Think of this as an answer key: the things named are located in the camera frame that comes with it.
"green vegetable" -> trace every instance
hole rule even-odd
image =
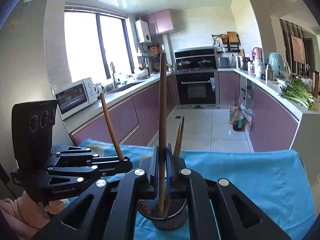
[[[294,78],[289,82],[285,82],[285,85],[286,87],[282,88],[282,94],[280,94],[282,98],[302,105],[306,109],[316,109],[315,98],[300,78]]]

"stove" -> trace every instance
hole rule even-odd
[[[213,47],[175,51],[179,108],[219,107],[219,79]]]

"microwave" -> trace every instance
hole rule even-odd
[[[53,91],[53,95],[58,100],[58,111],[62,120],[98,100],[91,78],[58,88]]]

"teal appliance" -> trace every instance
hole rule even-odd
[[[286,78],[290,77],[290,68],[286,60],[277,52],[272,52],[269,55],[269,64],[275,72],[275,77]]]

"water heater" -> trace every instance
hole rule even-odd
[[[151,43],[148,23],[138,20],[135,22],[139,43]]]

